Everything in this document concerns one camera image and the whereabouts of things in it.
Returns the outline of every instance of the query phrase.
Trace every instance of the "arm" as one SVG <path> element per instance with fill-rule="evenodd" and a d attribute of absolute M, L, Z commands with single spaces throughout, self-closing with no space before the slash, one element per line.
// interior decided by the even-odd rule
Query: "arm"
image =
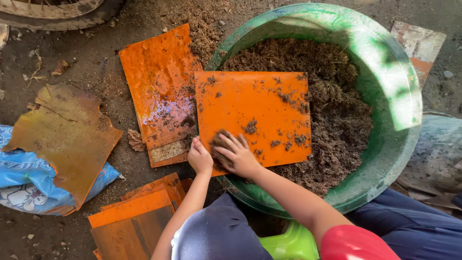
<path fill-rule="evenodd" d="M 252 179 L 268 192 L 299 223 L 308 228 L 321 247 L 322 237 L 330 228 L 352 225 L 343 215 L 316 194 L 262 167 L 249 149 L 245 137 L 238 141 L 231 133 L 219 135 L 232 150 L 215 147 L 216 151 L 230 159 L 234 167 L 223 163 L 231 173 Z"/>
<path fill-rule="evenodd" d="M 151 260 L 171 259 L 173 235 L 190 215 L 204 207 L 208 183 L 212 176 L 213 159 L 198 137 L 193 139 L 191 150 L 188 153 L 188 161 L 196 171 L 196 178 L 194 178 L 181 205 L 163 230 Z"/>

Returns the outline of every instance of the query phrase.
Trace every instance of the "green plastic stool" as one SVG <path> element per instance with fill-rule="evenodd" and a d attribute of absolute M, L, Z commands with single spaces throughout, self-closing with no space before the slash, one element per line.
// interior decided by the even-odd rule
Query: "green plastic stool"
<path fill-rule="evenodd" d="M 317 260 L 319 253 L 311 232 L 291 221 L 285 234 L 259 238 L 274 260 Z"/>

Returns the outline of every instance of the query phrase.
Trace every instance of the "white flower print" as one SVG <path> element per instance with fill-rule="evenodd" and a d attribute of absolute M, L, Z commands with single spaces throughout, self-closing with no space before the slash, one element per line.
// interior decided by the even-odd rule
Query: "white flower print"
<path fill-rule="evenodd" d="M 32 184 L 0 189 L 0 204 L 21 211 L 33 211 L 35 206 L 43 205 L 48 197 Z"/>

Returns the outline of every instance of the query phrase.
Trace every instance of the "concrete floor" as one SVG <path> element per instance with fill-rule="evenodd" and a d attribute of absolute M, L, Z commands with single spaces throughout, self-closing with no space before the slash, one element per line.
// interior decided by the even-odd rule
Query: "concrete floor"
<path fill-rule="evenodd" d="M 201 6 L 207 0 L 192 1 Z M 310 2 L 300 0 L 229 0 L 220 1 L 227 7 L 215 10 L 225 25 L 217 28 L 224 37 L 238 26 L 270 8 Z M 462 118 L 462 0 L 324 0 L 311 1 L 337 4 L 357 9 L 390 30 L 395 20 L 443 32 L 447 39 L 435 62 L 422 91 L 424 110 L 448 113 Z M 1 51 L 0 89 L 5 91 L 5 99 L 0 101 L 0 124 L 13 125 L 18 117 L 27 112 L 27 102 L 32 102 L 45 81 L 33 81 L 29 87 L 22 74 L 30 75 L 36 69 L 36 58 L 29 57 L 31 50 L 39 49 L 43 65 L 39 75 L 47 77 L 47 83 L 68 82 L 77 88 L 92 92 L 103 99 L 101 111 L 107 115 L 116 128 L 124 135 L 114 148 L 108 161 L 127 178 L 116 180 L 98 194 L 82 209 L 67 217 L 33 215 L 10 210 L 0 206 L 0 259 L 9 259 L 15 254 L 20 260 L 51 259 L 95 259 L 92 251 L 96 248 L 90 234 L 86 216 L 98 212 L 105 204 L 118 201 L 129 190 L 156 180 L 172 172 L 178 172 L 181 179 L 193 177 L 188 163 L 165 166 L 157 169 L 149 167 L 147 153 L 138 153 L 130 148 L 127 129 L 137 129 L 133 102 L 125 81 L 119 50 L 127 44 L 135 43 L 162 33 L 167 27 L 172 29 L 169 19 L 174 19 L 181 10 L 180 0 L 128 0 L 117 16 L 115 27 L 103 24 L 79 31 L 24 33 L 23 41 L 9 41 Z M 59 59 L 76 62 L 62 76 L 50 76 Z M 455 76 L 446 79 L 445 70 Z M 212 182 L 208 203 L 223 191 L 218 183 Z M 34 234 L 32 240 L 23 238 Z"/>

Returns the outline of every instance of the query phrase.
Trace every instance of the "navy blue pants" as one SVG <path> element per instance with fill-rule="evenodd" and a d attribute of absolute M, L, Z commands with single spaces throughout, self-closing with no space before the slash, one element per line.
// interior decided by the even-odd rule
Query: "navy blue pants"
<path fill-rule="evenodd" d="M 462 221 L 392 189 L 346 217 L 382 237 L 403 260 L 462 259 Z M 272 259 L 227 193 L 191 215 L 172 246 L 174 260 Z"/>

